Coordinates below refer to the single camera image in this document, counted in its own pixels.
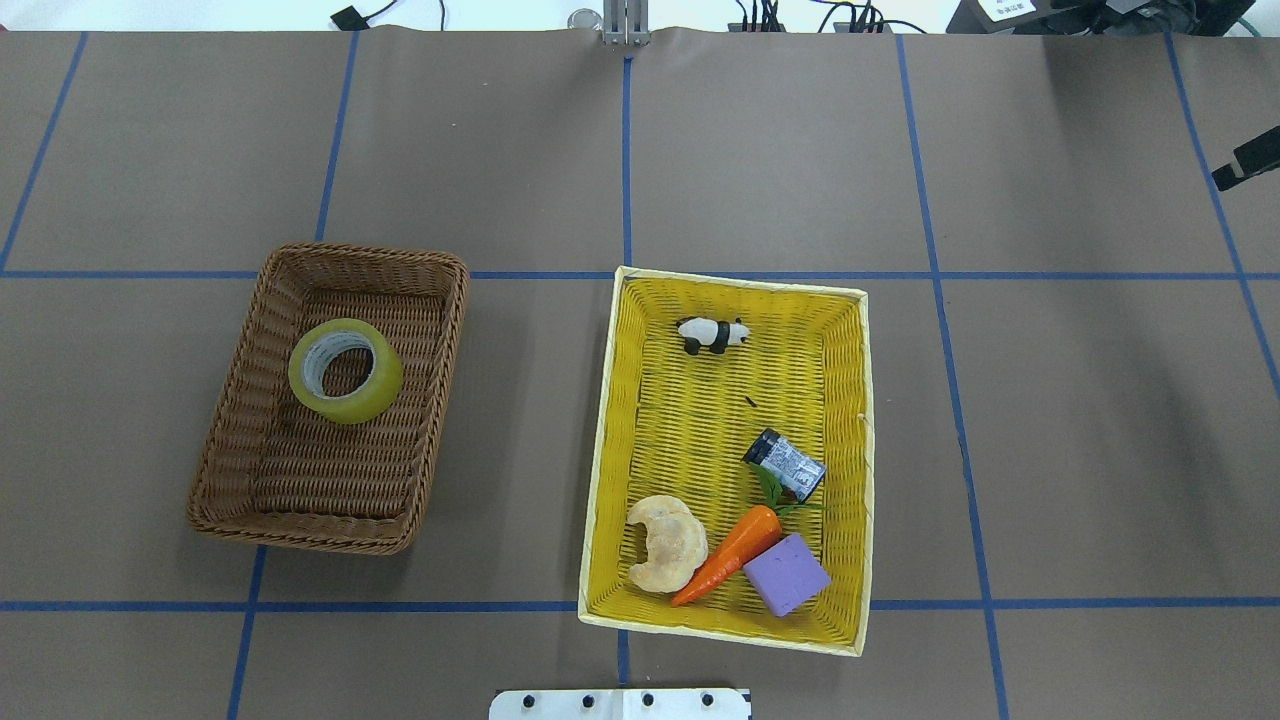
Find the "metal bracket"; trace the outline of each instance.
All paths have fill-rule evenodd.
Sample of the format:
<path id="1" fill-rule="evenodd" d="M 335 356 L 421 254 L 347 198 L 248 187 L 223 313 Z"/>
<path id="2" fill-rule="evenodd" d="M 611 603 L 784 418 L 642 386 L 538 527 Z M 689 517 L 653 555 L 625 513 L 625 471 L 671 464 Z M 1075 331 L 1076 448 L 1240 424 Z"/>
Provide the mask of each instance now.
<path id="1" fill-rule="evenodd" d="M 506 691 L 489 720 L 751 720 L 751 691 L 733 688 Z"/>
<path id="2" fill-rule="evenodd" d="M 605 45 L 649 45 L 649 0 L 604 0 Z"/>

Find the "orange carrot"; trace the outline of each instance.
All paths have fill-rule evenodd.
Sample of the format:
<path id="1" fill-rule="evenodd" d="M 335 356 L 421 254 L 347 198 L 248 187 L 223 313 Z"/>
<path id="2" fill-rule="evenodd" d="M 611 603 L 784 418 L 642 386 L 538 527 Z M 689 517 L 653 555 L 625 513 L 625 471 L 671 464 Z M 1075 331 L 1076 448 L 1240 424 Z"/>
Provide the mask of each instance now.
<path id="1" fill-rule="evenodd" d="M 724 542 L 694 573 L 694 579 L 671 598 L 672 607 L 692 602 L 716 589 L 717 585 L 737 573 L 758 555 L 769 550 L 782 539 L 782 525 L 778 515 L 768 505 L 756 505 L 733 525 Z"/>

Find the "basket weave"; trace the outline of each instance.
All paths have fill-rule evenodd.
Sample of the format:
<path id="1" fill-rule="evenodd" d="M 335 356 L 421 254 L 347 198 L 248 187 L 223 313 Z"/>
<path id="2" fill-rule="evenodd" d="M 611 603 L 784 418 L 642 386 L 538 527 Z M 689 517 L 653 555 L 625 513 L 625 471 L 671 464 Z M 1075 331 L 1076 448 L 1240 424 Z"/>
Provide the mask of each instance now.
<path id="1" fill-rule="evenodd" d="M 466 307 L 467 269 L 443 252 L 285 245 L 257 277 L 187 503 L 196 530 L 227 539 L 389 555 L 422 524 Z M 289 354 L 325 320 L 378 328 L 404 365 L 392 406 L 360 425 L 305 407 Z M 367 357 L 339 356 L 330 393 Z"/>
<path id="2" fill-rule="evenodd" d="M 750 341 L 691 357 L 676 333 L 686 316 L 741 316 Z M 639 589 L 627 571 L 644 561 L 644 530 L 626 524 L 627 510 L 646 496 L 673 495 L 703 521 L 714 548 L 762 502 L 741 457 L 764 428 L 827 465 L 813 495 L 826 510 L 792 512 L 782 529 L 804 537 L 831 585 L 786 618 L 769 614 L 742 573 L 681 607 Z M 582 621 L 861 653 L 874 514 L 865 292 L 620 268 L 595 442 Z"/>

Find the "toy carrot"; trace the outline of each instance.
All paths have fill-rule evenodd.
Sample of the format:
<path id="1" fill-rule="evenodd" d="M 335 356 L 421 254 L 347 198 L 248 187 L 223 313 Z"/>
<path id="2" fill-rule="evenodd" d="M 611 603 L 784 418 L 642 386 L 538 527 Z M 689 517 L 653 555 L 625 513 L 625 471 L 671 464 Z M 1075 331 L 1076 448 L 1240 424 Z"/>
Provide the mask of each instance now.
<path id="1" fill-rule="evenodd" d="M 724 542 L 716 548 L 716 552 L 703 562 L 703 566 L 694 573 L 675 597 L 671 598 L 672 607 L 680 607 L 686 602 L 692 602 L 712 592 L 730 575 L 737 573 L 751 560 L 755 560 L 765 550 L 769 550 L 782 539 L 782 524 L 778 515 L 786 515 L 792 510 L 813 509 L 822 510 L 818 503 L 810 505 L 778 505 L 782 497 L 782 484 L 768 473 L 756 473 L 760 480 L 760 489 L 764 491 L 767 505 L 756 505 L 746 511 L 746 515 L 733 525 Z"/>

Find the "brown wicker basket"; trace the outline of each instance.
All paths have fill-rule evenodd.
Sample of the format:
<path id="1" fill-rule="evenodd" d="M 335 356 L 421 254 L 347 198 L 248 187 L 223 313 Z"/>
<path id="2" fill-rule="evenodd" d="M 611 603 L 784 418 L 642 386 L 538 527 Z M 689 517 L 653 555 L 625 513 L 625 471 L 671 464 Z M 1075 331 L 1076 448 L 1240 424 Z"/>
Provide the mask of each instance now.
<path id="1" fill-rule="evenodd" d="M 466 309 L 467 268 L 444 252 L 285 245 L 257 277 L 187 502 L 196 530 L 227 539 L 389 555 L 413 542 L 431 491 Z M 404 365 L 392 406 L 360 425 L 305 407 L 293 346 L 333 318 L 378 328 Z M 355 389 L 367 357 L 325 375 Z"/>

